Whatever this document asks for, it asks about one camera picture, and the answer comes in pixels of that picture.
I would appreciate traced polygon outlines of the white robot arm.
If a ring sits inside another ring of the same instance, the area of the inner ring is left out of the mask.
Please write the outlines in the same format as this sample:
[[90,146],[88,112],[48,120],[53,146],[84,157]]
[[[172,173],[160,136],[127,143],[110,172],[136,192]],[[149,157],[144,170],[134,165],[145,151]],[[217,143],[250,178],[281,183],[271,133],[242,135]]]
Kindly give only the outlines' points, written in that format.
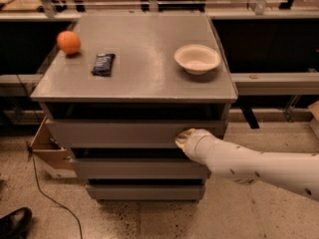
[[206,129],[191,128],[175,138],[185,155],[217,176],[238,184],[262,182],[319,200],[317,153],[264,152],[224,141]]

